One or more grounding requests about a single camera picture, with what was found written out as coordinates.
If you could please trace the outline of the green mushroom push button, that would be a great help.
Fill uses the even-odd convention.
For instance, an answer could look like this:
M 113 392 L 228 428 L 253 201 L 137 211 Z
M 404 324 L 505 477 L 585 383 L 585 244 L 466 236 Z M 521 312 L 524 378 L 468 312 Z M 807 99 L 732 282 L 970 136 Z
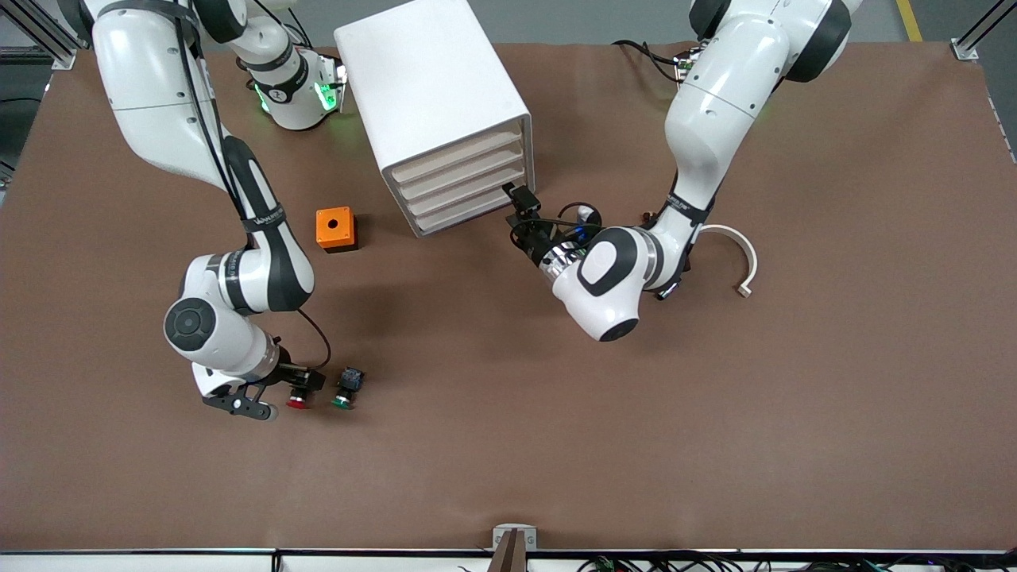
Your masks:
M 361 388 L 363 387 L 363 381 L 365 380 L 365 373 L 360 369 L 355 369 L 355 367 L 346 367 L 340 373 L 338 377 L 337 386 L 335 386 L 335 395 L 333 400 L 331 400 L 331 405 L 344 410 L 350 410 L 355 407 L 357 394 L 359 394 Z

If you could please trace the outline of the orange button enclosure box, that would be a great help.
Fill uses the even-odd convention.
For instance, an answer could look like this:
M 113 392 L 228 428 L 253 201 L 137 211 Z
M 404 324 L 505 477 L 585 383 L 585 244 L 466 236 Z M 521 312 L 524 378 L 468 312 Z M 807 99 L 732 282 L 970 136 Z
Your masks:
M 360 249 L 358 220 L 351 207 L 331 207 L 316 211 L 315 240 L 327 253 Z

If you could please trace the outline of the white table edge rail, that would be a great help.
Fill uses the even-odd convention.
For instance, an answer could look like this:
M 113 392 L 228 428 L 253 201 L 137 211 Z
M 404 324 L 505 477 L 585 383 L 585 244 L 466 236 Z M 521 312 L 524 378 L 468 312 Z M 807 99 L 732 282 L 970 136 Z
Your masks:
M 486 572 L 493 549 L 0 551 L 0 572 Z M 1005 551 L 542 549 L 530 572 L 1017 572 Z

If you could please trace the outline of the aluminium frame post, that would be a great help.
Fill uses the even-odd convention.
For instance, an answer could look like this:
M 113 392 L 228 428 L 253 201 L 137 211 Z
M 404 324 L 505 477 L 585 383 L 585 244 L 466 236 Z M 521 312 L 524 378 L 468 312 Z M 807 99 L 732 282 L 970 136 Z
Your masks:
M 0 0 L 0 48 L 32 46 L 52 59 L 54 70 L 70 70 L 83 43 L 57 0 Z
M 976 23 L 967 28 L 961 37 L 952 37 L 950 46 L 955 57 L 959 61 L 973 61 L 980 58 L 977 46 L 984 39 L 988 39 L 992 30 L 998 28 L 1015 10 L 1017 10 L 1017 0 L 996 0 L 988 12 L 982 14 Z

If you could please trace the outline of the brown table cover sheet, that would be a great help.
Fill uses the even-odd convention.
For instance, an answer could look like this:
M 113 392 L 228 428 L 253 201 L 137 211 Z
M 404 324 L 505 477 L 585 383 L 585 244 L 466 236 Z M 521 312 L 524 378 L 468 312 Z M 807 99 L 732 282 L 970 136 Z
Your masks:
M 163 318 L 243 243 L 225 193 L 139 160 L 95 56 L 55 73 L 0 207 L 0 550 L 1017 547 L 1017 165 L 947 44 L 851 44 L 779 88 L 668 300 L 599 343 L 505 212 L 415 238 L 360 120 L 274 126 L 233 58 L 222 116 L 315 266 L 351 412 L 201 402 Z M 351 207 L 327 253 L 316 211 Z

